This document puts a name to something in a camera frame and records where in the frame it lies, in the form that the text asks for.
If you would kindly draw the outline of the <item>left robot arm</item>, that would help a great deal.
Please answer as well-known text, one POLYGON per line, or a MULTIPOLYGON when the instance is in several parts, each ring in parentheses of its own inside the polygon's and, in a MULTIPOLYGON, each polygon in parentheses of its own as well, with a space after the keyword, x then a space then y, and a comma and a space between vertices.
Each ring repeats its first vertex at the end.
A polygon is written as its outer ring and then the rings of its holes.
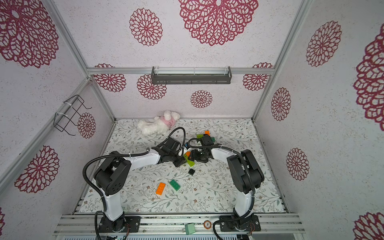
POLYGON ((86 183, 100 195, 103 204, 102 213, 109 221, 116 222, 124 215, 120 192, 129 172, 165 162, 183 164, 186 151, 184 144, 168 138, 159 145, 146 149, 143 153, 120 154, 115 151, 109 155, 97 157, 86 163, 82 174, 86 183), (95 181, 92 182, 87 175, 87 170, 92 163, 99 160, 103 162, 94 172, 95 181))

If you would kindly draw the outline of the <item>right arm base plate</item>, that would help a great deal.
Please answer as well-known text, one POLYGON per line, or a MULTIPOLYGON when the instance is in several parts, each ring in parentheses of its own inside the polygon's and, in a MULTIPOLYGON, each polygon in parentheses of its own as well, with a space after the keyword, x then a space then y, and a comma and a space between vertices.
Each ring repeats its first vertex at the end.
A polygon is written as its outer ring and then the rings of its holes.
POLYGON ((234 221, 234 216, 220 216, 221 232, 260 232, 261 226, 258 216, 252 214, 245 219, 234 221))

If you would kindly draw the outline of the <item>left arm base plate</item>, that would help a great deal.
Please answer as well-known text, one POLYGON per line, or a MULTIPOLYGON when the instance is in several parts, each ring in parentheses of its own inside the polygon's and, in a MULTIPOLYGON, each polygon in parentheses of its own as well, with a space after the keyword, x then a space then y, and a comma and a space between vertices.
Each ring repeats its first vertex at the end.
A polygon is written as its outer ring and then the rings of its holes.
POLYGON ((99 233, 137 233, 139 231, 141 217, 121 216, 115 221, 102 217, 98 223, 99 233))

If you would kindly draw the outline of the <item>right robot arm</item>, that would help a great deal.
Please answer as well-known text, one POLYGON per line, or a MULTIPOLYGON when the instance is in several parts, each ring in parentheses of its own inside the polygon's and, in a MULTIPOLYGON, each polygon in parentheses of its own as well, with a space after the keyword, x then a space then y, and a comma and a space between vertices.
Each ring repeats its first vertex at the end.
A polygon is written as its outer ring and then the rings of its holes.
POLYGON ((240 221, 253 213, 257 189, 265 176, 251 150, 236 151, 220 144, 214 144, 211 137, 192 138, 187 146, 191 150, 201 150, 208 159, 225 162, 229 166, 232 181, 238 192, 232 220, 240 221))

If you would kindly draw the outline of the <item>orange lego brick bottom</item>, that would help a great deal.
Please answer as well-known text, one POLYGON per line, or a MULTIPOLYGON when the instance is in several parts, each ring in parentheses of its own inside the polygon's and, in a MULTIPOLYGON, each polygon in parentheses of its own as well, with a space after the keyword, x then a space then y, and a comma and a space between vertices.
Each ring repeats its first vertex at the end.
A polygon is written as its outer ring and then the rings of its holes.
POLYGON ((158 188, 156 190, 156 194, 161 196, 164 192, 165 187, 166 187, 165 183, 159 183, 158 188))

